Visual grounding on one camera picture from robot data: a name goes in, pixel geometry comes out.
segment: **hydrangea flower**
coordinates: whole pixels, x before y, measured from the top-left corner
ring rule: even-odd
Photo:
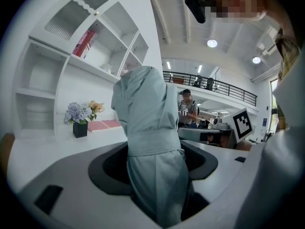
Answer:
[[[87,104],[82,104],[81,106],[76,103],[70,103],[68,110],[66,111],[63,122],[69,124],[71,122],[80,123],[80,121],[86,120],[92,114],[91,108]]]

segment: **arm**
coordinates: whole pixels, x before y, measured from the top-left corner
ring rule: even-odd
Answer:
[[[193,112],[190,114],[190,113],[188,113],[188,117],[189,118],[191,118],[191,119],[193,119],[193,120],[197,120],[197,109],[198,109],[198,105],[197,105],[197,103],[195,102],[195,104],[194,104],[194,106],[193,106]]]

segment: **white wall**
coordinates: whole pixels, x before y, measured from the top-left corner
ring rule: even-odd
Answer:
[[[56,113],[64,114],[71,102],[82,104],[95,100],[105,107],[99,118],[112,120],[115,118],[115,111],[111,109],[112,94],[113,83],[68,64],[58,93]]]
[[[257,92],[257,104],[259,113],[255,121],[254,133],[250,136],[250,139],[260,142],[264,138],[265,131],[262,132],[263,120],[267,118],[266,130],[269,129],[271,120],[271,85],[270,80],[256,83]]]
[[[249,78],[224,68],[221,68],[220,71],[221,71],[221,75],[220,75],[221,82],[225,82],[233,86],[237,86],[241,89],[251,92],[252,94],[257,95],[256,85],[252,83]]]
[[[24,51],[28,35],[46,11],[58,0],[27,0],[15,15],[1,41],[0,52],[0,138],[13,133],[11,99],[12,82],[18,59]],[[144,65],[162,72],[157,29],[150,0],[119,0],[130,14],[149,46]]]

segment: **pink mat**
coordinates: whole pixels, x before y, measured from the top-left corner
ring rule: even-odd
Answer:
[[[122,126],[120,122],[116,120],[102,120],[102,122],[107,125],[109,128]]]
[[[104,129],[109,129],[109,127],[101,121],[89,121],[88,122],[88,130],[90,132],[100,131],[100,130],[104,130]]]

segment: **window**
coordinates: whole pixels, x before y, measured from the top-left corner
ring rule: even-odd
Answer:
[[[277,79],[274,81],[271,81],[271,91],[273,92],[276,89],[277,86]],[[272,109],[271,109],[271,122],[270,122],[270,128],[269,130],[272,132],[276,131],[276,126],[278,123],[278,115],[277,115],[277,105],[276,105],[276,99],[274,95],[272,94]]]

